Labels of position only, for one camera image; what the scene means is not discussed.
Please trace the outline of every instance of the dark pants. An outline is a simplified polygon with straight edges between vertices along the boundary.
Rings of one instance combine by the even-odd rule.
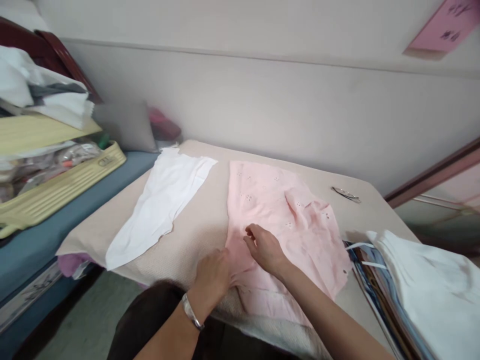
[[[167,321],[184,291],[158,282],[130,304],[116,326],[107,360],[132,360]],[[209,317],[200,333],[193,359],[296,359],[258,339]]]

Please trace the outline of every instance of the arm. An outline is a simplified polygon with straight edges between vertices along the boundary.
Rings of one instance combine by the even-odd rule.
[[[227,249],[214,250],[198,263],[195,282],[186,296],[200,324],[205,322],[229,289],[228,259]],[[199,333],[180,302],[134,360],[190,360],[197,346]]]
[[[251,256],[285,285],[332,358],[393,360],[382,345],[287,259],[271,232],[256,224],[249,225],[246,232],[243,240]]]

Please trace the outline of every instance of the purple cloth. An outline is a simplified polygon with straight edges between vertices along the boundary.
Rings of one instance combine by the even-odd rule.
[[[60,255],[58,257],[58,268],[65,277],[69,278],[75,273],[78,267],[86,261],[96,264],[86,252]]]

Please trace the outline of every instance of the gray pillow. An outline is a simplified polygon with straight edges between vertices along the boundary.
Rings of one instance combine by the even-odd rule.
[[[92,118],[122,150],[159,152],[146,104],[96,105]]]

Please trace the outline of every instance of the person's left hand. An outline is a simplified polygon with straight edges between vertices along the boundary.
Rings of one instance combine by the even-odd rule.
[[[229,250],[224,248],[221,251],[213,250],[198,262],[195,282],[186,296],[201,324],[227,294],[230,284],[229,260]]]

